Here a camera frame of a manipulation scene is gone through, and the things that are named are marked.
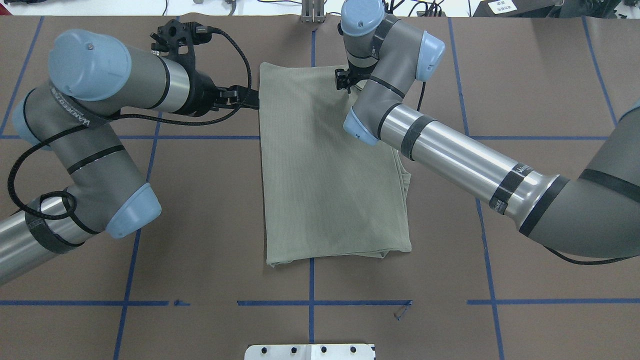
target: blue joint cap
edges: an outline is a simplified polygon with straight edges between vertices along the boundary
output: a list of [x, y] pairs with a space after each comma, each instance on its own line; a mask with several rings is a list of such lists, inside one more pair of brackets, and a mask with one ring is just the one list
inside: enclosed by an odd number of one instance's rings
[[115, 95], [131, 74], [131, 54], [109, 35], [71, 29], [56, 38], [49, 52], [49, 76], [63, 93], [84, 101]]
[[351, 37], [361, 37], [380, 25], [385, 8], [380, 0], [345, 0], [341, 14], [342, 31]]
[[113, 215], [107, 224], [106, 231], [112, 238], [122, 239], [153, 221], [160, 212], [162, 207], [158, 198], [151, 189], [151, 185], [146, 183], [136, 190]]
[[444, 43], [428, 32], [422, 33], [420, 53], [418, 55], [418, 67], [415, 69], [415, 79], [427, 81], [436, 70], [444, 55]]
[[631, 113], [632, 111], [638, 110], [638, 108], [640, 108], [640, 99], [638, 99], [638, 101], [636, 101], [636, 103], [631, 106], [631, 109], [629, 109], [626, 113], [624, 113], [624, 115], [620, 117], [620, 121], [622, 121], [622, 118], [629, 115], [629, 113]]
[[[13, 127], [15, 128], [20, 138], [27, 141], [31, 145], [38, 145], [40, 140], [31, 132], [29, 125], [27, 125], [27, 119], [24, 114], [24, 104], [27, 101], [29, 95], [25, 96], [24, 99], [13, 109], [13, 114], [11, 116], [11, 121], [13, 122]], [[42, 149], [51, 150], [50, 146], [45, 146]]]
[[347, 114], [347, 118], [344, 120], [344, 124], [342, 128], [347, 132], [347, 134], [353, 136], [354, 138], [360, 140], [367, 145], [376, 145], [378, 143], [378, 139], [373, 136], [369, 130], [367, 130], [364, 125], [360, 122], [360, 119], [353, 112], [353, 108], [349, 110]]

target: black wire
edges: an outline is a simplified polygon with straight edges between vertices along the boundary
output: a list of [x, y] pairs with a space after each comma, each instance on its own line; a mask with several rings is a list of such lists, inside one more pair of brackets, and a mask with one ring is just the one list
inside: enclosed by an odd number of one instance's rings
[[43, 218], [46, 220], [61, 220], [64, 218], [67, 218], [69, 216], [71, 216], [71, 214], [73, 214], [73, 212], [76, 210], [76, 206], [77, 206], [77, 202], [76, 202], [76, 198], [71, 195], [70, 193], [64, 191], [64, 192], [50, 192], [50, 193], [46, 193], [45, 195], [40, 197], [40, 201], [44, 200], [44, 199], [48, 199], [50, 197], [66, 197], [67, 200], [69, 200], [69, 204], [71, 205], [71, 208], [69, 210], [67, 210], [66, 213], [64, 214], [60, 214], [60, 215], [49, 215], [49, 214], [45, 214], [42, 213], [40, 211], [37, 211], [35, 209], [30, 208], [29, 206], [27, 206], [27, 204], [23, 203], [22, 201], [20, 201], [20, 198], [18, 198], [17, 193], [15, 192], [15, 178], [18, 174], [18, 170], [20, 169], [20, 166], [22, 166], [22, 163], [27, 160], [27, 158], [32, 155], [34, 152], [40, 150], [41, 148], [49, 145], [50, 143], [73, 133], [76, 133], [80, 130], [84, 130], [84, 129], [88, 129], [87, 127], [80, 125], [80, 126], [76, 126], [76, 127], [72, 127], [68, 130], [64, 130], [61, 133], [58, 133], [34, 146], [32, 146], [32, 148], [30, 148], [29, 150], [25, 151], [22, 155], [20, 155], [20, 157], [18, 158], [18, 160], [15, 161], [15, 163], [13, 164], [13, 166], [11, 167], [11, 170], [9, 171], [9, 178], [6, 181], [6, 188], [7, 191], [9, 193], [9, 197], [11, 198], [11, 200], [13, 201], [14, 204], [16, 204], [16, 206], [18, 206], [18, 208], [20, 208], [20, 210], [24, 211], [25, 213], [29, 213], [35, 217], [38, 218]]
[[422, 106], [422, 98], [424, 97], [424, 87], [427, 85], [425, 81], [422, 82], [422, 90], [420, 91], [420, 99], [418, 99], [418, 107], [416, 111], [420, 111], [420, 107]]
[[258, 2], [259, 3], [294, 3], [294, 4], [302, 5], [301, 2], [293, 1], [293, 0], [258, 0]]
[[576, 264], [576, 265], [604, 265], [604, 264], [611, 264], [611, 263], [617, 263], [619, 261], [623, 261], [626, 259], [630, 259], [630, 258], [634, 258], [637, 255], [634, 256], [628, 256], [626, 258], [613, 258], [613, 259], [606, 259], [606, 260], [596, 260], [596, 261], [581, 261], [581, 260], [576, 260], [576, 259], [572, 259], [572, 258], [568, 258], [562, 254], [560, 254], [558, 251], [551, 249], [549, 247], [545, 246], [545, 249], [551, 251], [551, 253], [559, 258], [561, 258], [562, 260], [568, 261], [571, 264]]
[[117, 116], [111, 117], [111, 119], [118, 120], [118, 119], [136, 118], [136, 119], [146, 119], [146, 120], [162, 122], [162, 123], [165, 123], [165, 124], [173, 124], [173, 125], [204, 126], [204, 125], [211, 125], [211, 124], [217, 124], [219, 122], [223, 122], [224, 120], [229, 119], [231, 116], [233, 116], [235, 113], [237, 113], [238, 110], [240, 110], [240, 108], [242, 108], [242, 106], [245, 104], [245, 102], [247, 100], [247, 97], [249, 96], [249, 92], [251, 91], [251, 77], [252, 76], [251, 76], [251, 67], [249, 66], [249, 60], [247, 60], [246, 56], [244, 55], [244, 53], [242, 52], [242, 50], [240, 49], [238, 44], [234, 41], [234, 39], [231, 38], [231, 36], [229, 36], [229, 34], [227, 34], [226, 32], [224, 32], [224, 31], [222, 31], [221, 29], [218, 29], [218, 28], [209, 28], [209, 29], [213, 33], [220, 34], [220, 35], [224, 36], [231, 43], [231, 45], [233, 45], [233, 47], [235, 47], [236, 51], [238, 52], [238, 54], [240, 55], [240, 57], [242, 58], [242, 60], [244, 62], [244, 66], [246, 67], [246, 77], [247, 77], [246, 92], [244, 93], [244, 97], [243, 97], [242, 101], [230, 113], [228, 113], [225, 116], [220, 117], [218, 119], [208, 120], [208, 121], [168, 120], [168, 119], [162, 119], [162, 118], [159, 118], [159, 117], [153, 117], [153, 116], [142, 115], [142, 114], [122, 114], [122, 115], [117, 115]]

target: towel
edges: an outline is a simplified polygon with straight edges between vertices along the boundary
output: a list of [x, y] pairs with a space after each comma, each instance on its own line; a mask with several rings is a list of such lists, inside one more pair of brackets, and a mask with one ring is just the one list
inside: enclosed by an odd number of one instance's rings
[[336, 90], [339, 67], [260, 65], [260, 145], [267, 263], [411, 251], [409, 174], [396, 150], [349, 136], [358, 90]]

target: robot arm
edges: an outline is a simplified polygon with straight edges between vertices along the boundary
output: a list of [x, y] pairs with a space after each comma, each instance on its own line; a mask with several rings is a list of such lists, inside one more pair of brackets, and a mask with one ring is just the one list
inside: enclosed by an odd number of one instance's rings
[[378, 0], [348, 0], [341, 31], [349, 70], [337, 88], [368, 79], [344, 123], [361, 141], [378, 140], [457, 184], [518, 230], [551, 249], [594, 258], [640, 254], [640, 102], [576, 181], [546, 176], [402, 104], [426, 81], [444, 43], [385, 14]]
[[[95, 234], [123, 238], [160, 215], [153, 189], [108, 124], [125, 117], [118, 115], [120, 108], [201, 116], [218, 108], [258, 107], [250, 84], [217, 87], [195, 69], [193, 46], [208, 42], [212, 33], [223, 32], [171, 20], [152, 35], [153, 50], [168, 53], [165, 57], [80, 29], [56, 39], [49, 55], [50, 80], [16, 107], [13, 124], [33, 145], [48, 143], [46, 149], [53, 150], [74, 184], [0, 221], [0, 284]], [[179, 54], [180, 46], [188, 52]], [[19, 203], [15, 192], [10, 195]]]

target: black velcro strap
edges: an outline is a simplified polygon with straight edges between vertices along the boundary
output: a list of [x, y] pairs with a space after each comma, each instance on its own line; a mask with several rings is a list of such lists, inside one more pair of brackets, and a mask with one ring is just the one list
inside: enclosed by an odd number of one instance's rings
[[558, 176], [556, 180], [549, 186], [549, 188], [542, 195], [540, 200], [533, 207], [527, 218], [520, 226], [520, 233], [524, 236], [529, 236], [533, 228], [538, 225], [538, 221], [542, 215], [545, 214], [545, 211], [551, 206], [551, 203], [556, 199], [560, 191], [564, 188], [565, 185], [569, 183], [569, 179], [564, 176]]
[[498, 188], [495, 189], [491, 200], [489, 200], [489, 206], [497, 213], [504, 215], [504, 211], [509, 205], [509, 199], [516, 191], [518, 186], [522, 184], [527, 175], [533, 171], [533, 168], [524, 165], [523, 163], [517, 163], [511, 171], [502, 179]]
[[400, 152], [402, 155], [413, 161], [413, 157], [411, 155], [413, 151], [413, 146], [415, 145], [415, 141], [418, 140], [422, 130], [435, 119], [430, 117], [429, 115], [423, 115], [417, 118], [413, 124], [409, 127], [409, 130], [404, 134], [404, 138], [402, 139], [402, 144], [400, 145]]
[[376, 32], [373, 34], [373, 38], [371, 39], [371, 56], [374, 58], [380, 58], [380, 48], [382, 47], [382, 43], [385, 41], [389, 30], [391, 30], [396, 21], [398, 21], [397, 17], [387, 15], [376, 28]]
[[385, 111], [385, 114], [382, 115], [382, 119], [380, 119], [380, 122], [378, 123], [378, 140], [382, 140], [381, 137], [380, 137], [380, 133], [382, 132], [382, 124], [385, 123], [385, 120], [387, 119], [387, 116], [389, 116], [389, 113], [391, 113], [391, 111], [393, 109], [395, 109], [396, 106], [401, 105], [401, 104], [402, 104], [401, 102], [397, 102], [397, 103], [393, 104], [392, 106], [389, 107], [389, 109], [387, 109]]
[[164, 83], [164, 92], [162, 93], [162, 96], [160, 96], [160, 100], [158, 100], [157, 103], [153, 104], [147, 109], [153, 109], [160, 106], [160, 104], [162, 104], [166, 99], [166, 95], [169, 94], [169, 86], [171, 85], [171, 74], [169, 73], [169, 68], [166, 66], [164, 60], [160, 59], [160, 62], [162, 63], [162, 66], [164, 66], [164, 78], [166, 79], [166, 82]]
[[[65, 209], [68, 211], [71, 208], [71, 205], [69, 204], [69, 200], [66, 197], [62, 198], [62, 204], [65, 206]], [[69, 215], [69, 217], [71, 218], [71, 220], [73, 220], [76, 225], [82, 229], [84, 232], [91, 234], [91, 235], [98, 235], [100, 234], [99, 231], [95, 231], [95, 230], [91, 230], [87, 225], [85, 225], [82, 221], [80, 221], [80, 219], [78, 218], [78, 216], [76, 215], [75, 212], [71, 212], [71, 215]]]
[[80, 124], [95, 129], [96, 127], [103, 126], [111, 122], [111, 119], [101, 117], [98, 114], [92, 113], [89, 109], [78, 104], [78, 102], [71, 96], [63, 94], [58, 90], [51, 81], [49, 82], [49, 90], [51, 96], [56, 101], [56, 104], [60, 105], [71, 117], [75, 118]]
[[118, 152], [124, 150], [124, 146], [122, 144], [120, 145], [116, 145], [116, 146], [112, 146], [108, 149], [104, 149], [102, 151], [96, 152], [95, 154], [91, 155], [91, 156], [87, 156], [86, 158], [78, 161], [77, 163], [71, 165], [68, 169], [67, 172], [69, 173], [69, 175], [73, 174], [76, 170], [80, 169], [81, 167], [89, 164], [89, 163], [93, 163], [94, 161], [103, 158], [109, 154], [113, 154], [114, 152]]
[[[40, 209], [40, 199], [35, 199], [29, 204], [30, 208], [35, 208], [38, 211]], [[42, 245], [43, 248], [55, 253], [66, 254], [71, 250], [78, 248], [84, 242], [79, 244], [72, 244], [65, 241], [60, 235], [51, 231], [47, 222], [43, 218], [35, 217], [29, 213], [24, 214], [24, 221], [27, 224], [29, 232], [33, 238]]]
[[588, 180], [592, 183], [602, 185], [607, 189], [615, 191], [622, 196], [628, 197], [635, 202], [640, 202], [640, 186], [632, 184], [626, 180], [622, 180], [619, 177], [609, 175], [606, 172], [591, 170], [587, 168], [584, 169], [584, 171], [580, 175], [580, 179]]
[[387, 83], [386, 81], [377, 78], [375, 76], [369, 76], [369, 80], [373, 80], [375, 82], [377, 82], [378, 84], [384, 86], [385, 88], [388, 88], [389, 90], [395, 92], [398, 96], [400, 96], [401, 98], [404, 99], [404, 93], [402, 91], [400, 91], [400, 89], [396, 88], [395, 86], [391, 85], [390, 83]]

